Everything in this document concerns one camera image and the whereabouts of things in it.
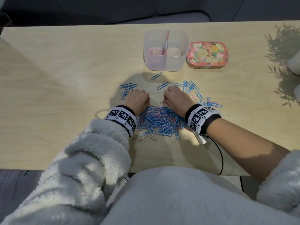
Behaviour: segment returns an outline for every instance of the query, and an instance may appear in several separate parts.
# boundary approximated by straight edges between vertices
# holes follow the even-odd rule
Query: plastic box
[[[166,29],[148,30],[144,37],[144,58],[146,67],[153,71],[179,71],[189,51],[189,36],[183,30],[169,30],[167,55],[149,54],[151,49],[166,46]]]

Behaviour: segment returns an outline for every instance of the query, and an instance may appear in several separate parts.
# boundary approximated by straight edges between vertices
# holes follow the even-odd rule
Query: floor
[[[115,199],[116,195],[122,189],[122,187],[126,184],[126,182],[132,177],[132,173],[129,174],[125,179],[122,180],[120,186],[116,187],[113,194],[107,201],[107,206],[109,206]],[[225,178],[227,181],[230,181],[240,190],[242,190],[245,194],[247,194],[252,200],[256,200],[256,194],[258,192],[259,183],[255,181],[250,176],[221,176]]]

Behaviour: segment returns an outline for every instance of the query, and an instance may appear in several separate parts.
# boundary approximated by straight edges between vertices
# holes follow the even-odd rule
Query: person
[[[289,151],[208,106],[195,105],[177,86],[163,97],[189,126],[195,124],[195,132],[214,139],[262,183],[257,201],[214,174],[158,167],[135,174],[107,207],[129,171],[135,116],[150,102],[149,93],[135,89],[123,105],[105,119],[92,120],[58,154],[36,189],[1,224],[300,224],[300,151]]]

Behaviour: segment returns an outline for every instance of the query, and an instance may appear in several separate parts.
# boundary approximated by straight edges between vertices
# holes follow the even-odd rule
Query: wristband
[[[185,114],[187,125],[198,135],[206,134],[208,126],[220,118],[219,111],[207,105],[193,105]]]
[[[112,108],[105,120],[111,120],[120,124],[127,130],[129,136],[133,136],[137,127],[137,118],[135,117],[134,112],[126,106]]]

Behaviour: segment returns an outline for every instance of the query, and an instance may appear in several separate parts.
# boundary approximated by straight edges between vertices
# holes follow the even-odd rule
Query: black cable
[[[212,142],[217,146],[217,148],[219,149],[219,152],[220,152],[220,154],[221,154],[221,158],[222,158],[222,168],[221,168],[221,172],[220,172],[220,174],[221,174],[222,171],[223,171],[223,167],[224,167],[223,155],[222,155],[221,149],[219,148],[219,146],[217,145],[217,143],[216,143],[213,139],[211,139],[211,140],[212,140]]]

